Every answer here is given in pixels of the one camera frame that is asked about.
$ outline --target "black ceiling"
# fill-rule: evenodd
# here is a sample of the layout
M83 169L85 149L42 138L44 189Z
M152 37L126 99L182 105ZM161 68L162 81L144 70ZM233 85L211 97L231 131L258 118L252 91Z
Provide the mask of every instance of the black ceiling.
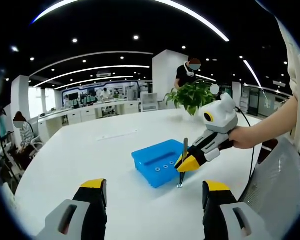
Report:
M206 18L230 42L222 40L190 15L153 0L80 0L47 14L34 24L31 24L32 20L55 1L9 1L9 9L3 9L10 21L0 26L0 36L4 36L0 37L0 68L5 69L4 77L10 79L8 82L3 80L6 99L2 101L10 100L10 84L18 75L30 76L67 58L106 51L154 54L113 53L76 58L36 73L30 85L88 68L151 67L152 58L166 49L200 59L202 65L198 74L216 79L218 83L230 84L242 79L242 83L257 85L239 58L243 56L263 87L277 89L273 85L276 80L286 83L286 87L280 89L282 92L291 93L287 65L284 64L287 51L278 23L254 0L175 2ZM134 35L139 35L140 39L134 40ZM72 42L73 38L78 39L76 44ZM17 46L19 52L12 52L10 46ZM152 68L115 68L111 72L116 76L134 76L137 72L140 75L133 79L152 79ZM97 70L84 71L58 78L42 87L51 88L52 84L59 87L91 79L91 75L96 78L96 74Z

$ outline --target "black cable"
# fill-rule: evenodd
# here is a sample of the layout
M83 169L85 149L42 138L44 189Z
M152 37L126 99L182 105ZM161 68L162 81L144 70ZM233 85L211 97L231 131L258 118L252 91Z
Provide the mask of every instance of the black cable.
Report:
M238 108L237 106L235 107L239 113L241 113L244 117L244 119L246 120L246 122L248 123L249 127L251 127L250 125L250 122L248 121L246 115L244 114L243 111L241 111L240 108ZM251 178L251 174L252 174L252 168L253 168L253 165L254 165L254 155L255 155L255 147L253 147L253 150L252 150L252 159L251 159L251 167L250 167L250 173L249 173L249 180L248 180L248 184L249 184L249 181L250 181L250 178Z

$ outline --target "striped shirt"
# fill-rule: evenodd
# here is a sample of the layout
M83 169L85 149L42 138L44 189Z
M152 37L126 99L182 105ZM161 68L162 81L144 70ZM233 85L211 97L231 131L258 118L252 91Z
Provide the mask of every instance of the striped shirt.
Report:
M21 147L26 148L30 145L31 140L35 138L32 128L28 122L24 122L22 128L20 129L21 134Z

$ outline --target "window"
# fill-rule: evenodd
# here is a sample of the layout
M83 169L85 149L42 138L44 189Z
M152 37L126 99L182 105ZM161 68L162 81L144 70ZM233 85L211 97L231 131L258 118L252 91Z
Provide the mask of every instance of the window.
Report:
M49 112L51 109L56 109L56 95L55 90L46 88L45 89L45 105L46 110Z
M30 118L38 117L44 112L42 106L42 95L41 88L39 87L29 87L29 111Z

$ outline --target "seated woman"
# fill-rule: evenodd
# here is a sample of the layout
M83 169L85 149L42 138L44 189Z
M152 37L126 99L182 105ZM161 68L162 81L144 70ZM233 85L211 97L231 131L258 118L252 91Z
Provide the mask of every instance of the seated woman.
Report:
M21 167L26 170L32 161L30 154L34 151L34 148L30 145L30 143L32 139L35 138L34 130L20 111L15 114L13 123L16 128L20 129L22 140L20 144L21 148L13 157L16 162L18 162Z

